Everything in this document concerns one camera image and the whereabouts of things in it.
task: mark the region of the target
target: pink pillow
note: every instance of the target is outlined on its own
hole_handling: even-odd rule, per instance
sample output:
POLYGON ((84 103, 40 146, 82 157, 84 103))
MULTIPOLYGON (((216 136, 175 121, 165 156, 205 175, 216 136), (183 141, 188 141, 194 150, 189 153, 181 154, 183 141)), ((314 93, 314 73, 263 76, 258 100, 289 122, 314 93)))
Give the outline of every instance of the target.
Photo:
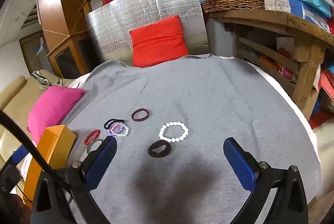
POLYGON ((85 90, 61 86, 49 87, 36 101, 28 117, 28 128, 38 144, 46 127, 59 125, 85 90))

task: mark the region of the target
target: wooden table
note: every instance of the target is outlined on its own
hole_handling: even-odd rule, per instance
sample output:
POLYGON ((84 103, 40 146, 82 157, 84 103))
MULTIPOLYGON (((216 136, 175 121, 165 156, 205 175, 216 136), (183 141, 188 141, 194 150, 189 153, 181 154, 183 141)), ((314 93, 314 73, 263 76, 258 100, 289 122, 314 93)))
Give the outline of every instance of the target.
POLYGON ((334 36, 305 19, 282 11, 227 11, 210 13, 210 17, 221 23, 233 24, 233 55, 249 60, 275 78, 309 119, 318 97, 318 92, 313 88, 318 64, 323 62, 326 49, 334 48, 334 36), (278 33, 278 36, 293 37, 295 45, 293 59, 290 60, 266 46, 245 38, 243 32, 245 26, 273 31, 278 33), (291 83, 273 68, 244 50, 244 45, 269 56, 298 74, 297 83, 291 83))

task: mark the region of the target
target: gray bangle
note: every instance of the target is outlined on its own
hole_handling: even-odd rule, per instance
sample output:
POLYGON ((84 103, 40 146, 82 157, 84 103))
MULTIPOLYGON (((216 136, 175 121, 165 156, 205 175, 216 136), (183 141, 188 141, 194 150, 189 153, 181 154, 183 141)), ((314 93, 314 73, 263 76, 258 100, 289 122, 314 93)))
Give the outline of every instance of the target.
POLYGON ((98 141, 100 141, 102 143, 103 139, 94 139, 89 143, 89 145, 87 146, 87 154, 89 154, 91 152, 91 147, 98 141))

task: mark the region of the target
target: beige sofa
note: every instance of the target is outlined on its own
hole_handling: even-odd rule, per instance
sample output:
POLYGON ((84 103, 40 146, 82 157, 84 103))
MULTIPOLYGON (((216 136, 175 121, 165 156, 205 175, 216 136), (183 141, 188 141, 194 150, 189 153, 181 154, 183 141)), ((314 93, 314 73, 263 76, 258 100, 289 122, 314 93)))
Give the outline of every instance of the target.
MULTIPOLYGON (((56 84, 59 78, 51 72, 42 69, 39 71, 44 77, 48 78, 52 84, 56 84)), ((69 86, 74 80, 63 79, 63 85, 69 86)), ((2 92, 0 92, 0 109, 3 110, 24 132, 31 138, 27 131, 29 112, 37 99, 43 94, 40 83, 33 77, 18 77, 12 81, 2 92)), ((9 159, 11 154, 19 148, 21 143, 2 125, 0 125, 0 168, 9 159)), ((24 181, 21 180, 19 187, 23 190, 24 181)))

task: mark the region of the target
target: metal bolt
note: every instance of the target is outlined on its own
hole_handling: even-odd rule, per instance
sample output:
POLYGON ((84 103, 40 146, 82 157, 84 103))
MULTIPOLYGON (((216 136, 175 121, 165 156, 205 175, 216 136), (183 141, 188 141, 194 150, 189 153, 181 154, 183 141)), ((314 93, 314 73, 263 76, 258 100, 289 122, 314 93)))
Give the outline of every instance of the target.
POLYGON ((72 164, 72 167, 74 168, 78 168, 81 166, 81 162, 80 161, 74 161, 73 164, 72 164))
POLYGON ((260 162, 260 167, 267 168, 269 165, 267 162, 260 162))
POLYGON ((293 165, 291 166, 291 169, 292 169, 293 171, 298 171, 298 166, 296 166, 295 164, 293 164, 293 165))

